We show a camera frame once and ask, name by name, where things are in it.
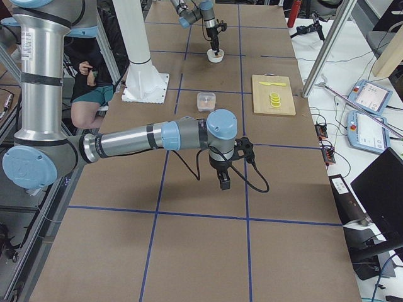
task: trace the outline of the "small transparent box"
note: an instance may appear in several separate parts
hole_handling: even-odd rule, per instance
[[[214,111],[215,94],[212,92],[199,92],[197,94],[197,109],[199,111]]]

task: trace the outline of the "white sticker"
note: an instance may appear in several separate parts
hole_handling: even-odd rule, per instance
[[[32,60],[32,40],[33,33],[29,31],[21,32],[21,59]]]
[[[346,185],[344,184],[344,182],[341,178],[332,178],[332,182],[333,182],[336,190],[338,190],[339,194],[348,193],[348,188],[346,187]]]

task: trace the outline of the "barcode label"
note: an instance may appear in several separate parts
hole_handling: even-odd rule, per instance
[[[32,40],[33,33],[29,31],[21,32],[21,59],[32,60]]]

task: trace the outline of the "teal shorts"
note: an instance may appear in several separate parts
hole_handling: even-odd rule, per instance
[[[100,106],[106,106],[108,102],[113,97],[113,86],[102,86],[96,87],[94,90],[91,90],[89,93],[83,94],[76,99],[73,99],[72,103],[75,102],[91,102],[98,103]]]

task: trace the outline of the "person's hand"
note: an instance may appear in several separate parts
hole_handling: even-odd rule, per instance
[[[87,85],[94,87],[95,86],[95,74],[94,72],[90,71],[87,76]]]
[[[93,67],[89,64],[88,61],[81,62],[81,63],[78,65],[78,69],[80,70],[80,73],[81,73],[82,75],[84,75],[84,76],[88,76],[88,74],[89,74],[89,69],[91,69],[91,68],[93,68]]]

